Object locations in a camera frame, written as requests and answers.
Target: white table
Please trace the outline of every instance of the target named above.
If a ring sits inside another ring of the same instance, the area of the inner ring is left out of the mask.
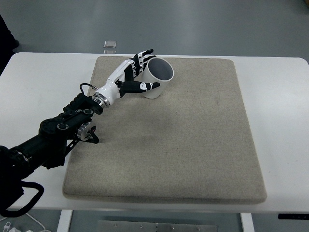
[[[79,84],[90,82],[99,56],[104,55],[15,54],[0,77],[0,144],[8,148],[19,145],[37,134],[41,121],[61,113],[80,92]],[[62,195],[65,165],[51,170],[40,167],[26,179],[45,188],[35,208],[309,212],[309,65],[300,58],[209,58],[234,61],[268,194],[264,203],[138,204],[71,200]],[[24,206],[35,191],[25,193],[14,208]]]

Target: black cable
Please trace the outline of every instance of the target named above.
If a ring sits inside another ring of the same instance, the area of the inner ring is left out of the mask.
[[[84,95],[85,95],[85,93],[84,93],[83,88],[82,88],[83,86],[94,87],[93,85],[88,84],[88,83],[81,83],[81,84],[79,85],[79,89],[81,90],[82,94],[84,94]]]

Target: white robotic hand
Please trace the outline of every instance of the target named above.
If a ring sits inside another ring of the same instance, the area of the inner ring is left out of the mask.
[[[153,49],[140,52],[130,59],[122,62],[118,68],[109,76],[106,84],[96,89],[93,100],[102,108],[107,108],[114,103],[117,98],[121,98],[125,93],[143,93],[159,87],[158,82],[142,83],[134,79],[144,71],[147,62],[156,55],[150,56]]]

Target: white cable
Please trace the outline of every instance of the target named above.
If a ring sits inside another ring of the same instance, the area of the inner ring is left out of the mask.
[[[43,227],[43,230],[40,231],[40,232],[51,232],[51,231],[47,230],[47,229],[45,228],[45,226],[44,226],[42,223],[40,223],[37,219],[35,219],[33,216],[31,216],[31,215],[28,214],[28,213],[26,213],[26,214],[27,214],[32,220],[34,220],[36,223],[38,223],[40,226]]]

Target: metal plate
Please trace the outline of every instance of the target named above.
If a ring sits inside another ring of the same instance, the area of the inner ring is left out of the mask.
[[[131,221],[98,221],[98,232],[217,232],[217,226]]]
[[[104,47],[105,48],[116,48],[116,43],[117,43],[117,41],[115,41],[115,40],[107,40],[104,43]]]
[[[104,50],[104,54],[116,54],[116,50]]]

